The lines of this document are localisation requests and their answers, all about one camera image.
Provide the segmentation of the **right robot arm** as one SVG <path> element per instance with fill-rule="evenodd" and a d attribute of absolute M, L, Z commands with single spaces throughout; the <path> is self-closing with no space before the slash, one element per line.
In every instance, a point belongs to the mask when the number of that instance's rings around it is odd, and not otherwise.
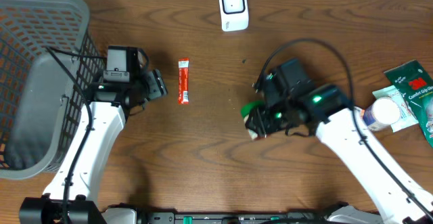
<path fill-rule="evenodd" d="M 386 151 L 335 85 L 317 87 L 297 59 L 259 74 L 262 100 L 241 109 L 253 140 L 305 126 L 348 167 L 384 223 L 431 223 L 432 194 L 418 185 Z"/>

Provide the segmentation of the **white cotton swab tub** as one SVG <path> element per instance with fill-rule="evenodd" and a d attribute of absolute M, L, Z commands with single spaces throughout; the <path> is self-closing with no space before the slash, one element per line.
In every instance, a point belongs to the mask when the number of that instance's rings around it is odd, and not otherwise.
<path fill-rule="evenodd" d="M 370 131 L 381 131 L 396 123 L 401 111 L 392 99 L 381 97 L 365 109 L 361 117 Z"/>

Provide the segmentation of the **green lid jar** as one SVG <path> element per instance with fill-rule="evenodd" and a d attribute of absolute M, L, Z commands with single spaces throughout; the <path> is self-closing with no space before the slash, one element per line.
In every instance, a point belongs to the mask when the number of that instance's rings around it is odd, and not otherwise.
<path fill-rule="evenodd" d="M 263 119 L 260 115 L 264 105 L 265 103 L 263 101 L 254 101 L 246 104 L 241 109 L 244 126 L 252 140 L 259 140 L 267 136 Z"/>

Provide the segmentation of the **green 3M gloves package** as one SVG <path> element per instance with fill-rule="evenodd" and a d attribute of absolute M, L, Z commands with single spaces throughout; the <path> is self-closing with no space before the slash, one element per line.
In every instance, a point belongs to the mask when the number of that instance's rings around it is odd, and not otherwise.
<path fill-rule="evenodd" d="M 432 78 L 417 61 L 406 62 L 384 72 L 418 120 L 432 146 Z"/>

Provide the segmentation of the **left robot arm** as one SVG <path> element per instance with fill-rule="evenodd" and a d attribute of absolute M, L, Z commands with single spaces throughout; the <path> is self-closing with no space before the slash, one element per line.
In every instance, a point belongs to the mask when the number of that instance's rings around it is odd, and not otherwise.
<path fill-rule="evenodd" d="M 85 89 L 78 129 L 66 157 L 39 198 L 27 197 L 21 223 L 146 223 L 138 208 L 119 204 L 102 212 L 99 187 L 108 156 L 131 109 L 167 94 L 159 70 L 149 70 L 142 48 L 109 46 L 107 66 Z"/>

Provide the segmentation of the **red box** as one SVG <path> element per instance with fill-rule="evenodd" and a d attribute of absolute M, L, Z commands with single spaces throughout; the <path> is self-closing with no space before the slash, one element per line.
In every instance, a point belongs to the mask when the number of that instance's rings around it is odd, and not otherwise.
<path fill-rule="evenodd" d="M 189 103 L 189 58 L 181 58 L 178 61 L 179 67 L 179 94 L 178 103 L 188 104 Z"/>

